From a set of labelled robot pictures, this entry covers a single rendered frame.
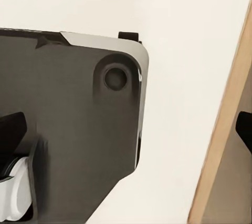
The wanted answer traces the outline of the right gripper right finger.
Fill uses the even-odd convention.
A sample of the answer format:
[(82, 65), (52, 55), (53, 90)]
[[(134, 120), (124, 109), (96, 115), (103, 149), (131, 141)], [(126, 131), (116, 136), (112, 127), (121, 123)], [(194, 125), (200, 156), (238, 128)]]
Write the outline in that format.
[(235, 129), (252, 153), (252, 114), (241, 111)]

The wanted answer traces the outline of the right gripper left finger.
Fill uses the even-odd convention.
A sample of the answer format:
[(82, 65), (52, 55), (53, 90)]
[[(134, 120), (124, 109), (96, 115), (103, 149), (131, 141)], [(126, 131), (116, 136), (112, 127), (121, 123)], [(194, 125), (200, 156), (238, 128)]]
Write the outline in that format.
[(0, 117), (0, 174), (27, 133), (22, 111)]

